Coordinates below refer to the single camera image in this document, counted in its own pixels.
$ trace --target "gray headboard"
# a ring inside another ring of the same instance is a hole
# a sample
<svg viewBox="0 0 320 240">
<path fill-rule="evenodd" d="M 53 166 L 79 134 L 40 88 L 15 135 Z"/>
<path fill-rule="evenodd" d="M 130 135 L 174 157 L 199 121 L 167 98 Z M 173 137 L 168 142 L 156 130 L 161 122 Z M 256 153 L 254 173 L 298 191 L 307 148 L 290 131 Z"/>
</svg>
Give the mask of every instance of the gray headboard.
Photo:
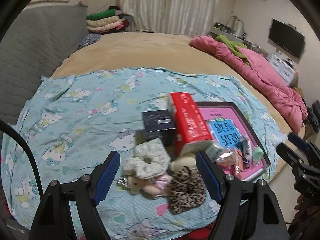
<svg viewBox="0 0 320 240">
<path fill-rule="evenodd" d="M 0 118 L 15 124 L 25 102 L 88 34 L 86 7 L 23 10 L 0 43 Z"/>
</svg>

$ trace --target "pink quilt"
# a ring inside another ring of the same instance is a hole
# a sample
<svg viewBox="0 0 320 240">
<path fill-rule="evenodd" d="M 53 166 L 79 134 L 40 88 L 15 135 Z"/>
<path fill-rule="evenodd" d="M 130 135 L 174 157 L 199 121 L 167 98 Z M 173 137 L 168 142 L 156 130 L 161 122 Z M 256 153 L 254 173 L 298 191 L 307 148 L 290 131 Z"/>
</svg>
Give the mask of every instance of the pink quilt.
<svg viewBox="0 0 320 240">
<path fill-rule="evenodd" d="M 307 108 L 301 96 L 289 88 L 270 63 L 258 53 L 240 48 L 246 55 L 250 66 L 235 56 L 222 42 L 210 36 L 197 36 L 191 39 L 190 45 L 209 54 L 236 70 L 244 79 L 262 93 L 274 108 L 286 120 L 293 132 L 298 133 L 302 120 L 308 118 Z"/>
</svg>

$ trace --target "tan blanket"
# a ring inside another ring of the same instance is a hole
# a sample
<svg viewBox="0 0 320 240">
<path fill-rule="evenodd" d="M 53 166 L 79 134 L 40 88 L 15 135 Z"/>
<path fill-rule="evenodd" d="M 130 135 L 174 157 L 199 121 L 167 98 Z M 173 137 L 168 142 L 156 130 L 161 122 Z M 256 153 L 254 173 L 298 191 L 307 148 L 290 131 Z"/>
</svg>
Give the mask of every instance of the tan blanket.
<svg viewBox="0 0 320 240">
<path fill-rule="evenodd" d="M 213 56 L 189 46 L 190 38 L 163 33 L 114 33 L 103 35 L 95 44 L 87 46 L 65 59 L 52 77 L 80 75 L 95 70 L 115 70 L 124 67 L 164 67 L 190 74 L 234 76 L 260 101 L 280 130 L 288 134 L 291 129 L 269 101 L 238 73 Z M 303 126 L 299 136 L 305 134 Z M 287 141 L 287 145 L 296 147 Z M 280 159 L 276 174 L 284 167 Z"/>
</svg>

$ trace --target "leopard print scrunchie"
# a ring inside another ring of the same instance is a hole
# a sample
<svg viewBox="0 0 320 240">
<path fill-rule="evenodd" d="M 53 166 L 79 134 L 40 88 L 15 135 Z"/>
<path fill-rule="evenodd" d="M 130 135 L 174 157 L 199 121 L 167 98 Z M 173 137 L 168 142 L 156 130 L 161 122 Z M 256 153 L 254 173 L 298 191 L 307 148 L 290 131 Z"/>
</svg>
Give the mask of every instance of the leopard print scrunchie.
<svg viewBox="0 0 320 240">
<path fill-rule="evenodd" d="M 203 204 L 207 193 L 199 171 L 186 166 L 172 176 L 171 189 L 169 207 L 177 214 Z"/>
</svg>

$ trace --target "screw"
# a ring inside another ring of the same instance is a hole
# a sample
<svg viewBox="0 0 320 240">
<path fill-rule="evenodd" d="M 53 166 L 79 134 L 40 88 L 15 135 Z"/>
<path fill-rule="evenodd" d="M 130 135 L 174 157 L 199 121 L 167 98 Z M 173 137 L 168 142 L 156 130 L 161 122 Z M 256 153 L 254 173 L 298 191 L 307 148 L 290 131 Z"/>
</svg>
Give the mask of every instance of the screw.
<svg viewBox="0 0 320 240">
<path fill-rule="evenodd" d="M 232 174 L 227 174 L 226 179 L 232 181 L 235 179 L 235 176 L 233 176 Z"/>
<path fill-rule="evenodd" d="M 267 184 L 267 182 L 264 180 L 264 179 L 258 179 L 258 183 L 261 185 L 261 186 L 265 186 Z"/>
<path fill-rule="evenodd" d="M 56 179 L 54 179 L 54 180 L 52 180 L 51 182 L 50 182 L 50 186 L 55 186 L 55 185 L 57 185 L 58 184 L 58 181 L 56 180 Z"/>
<path fill-rule="evenodd" d="M 89 174 L 85 174 L 85 175 L 83 175 L 83 176 L 81 177 L 81 179 L 82 179 L 83 181 L 88 181 L 88 180 L 90 179 L 90 175 L 89 175 Z"/>
</svg>

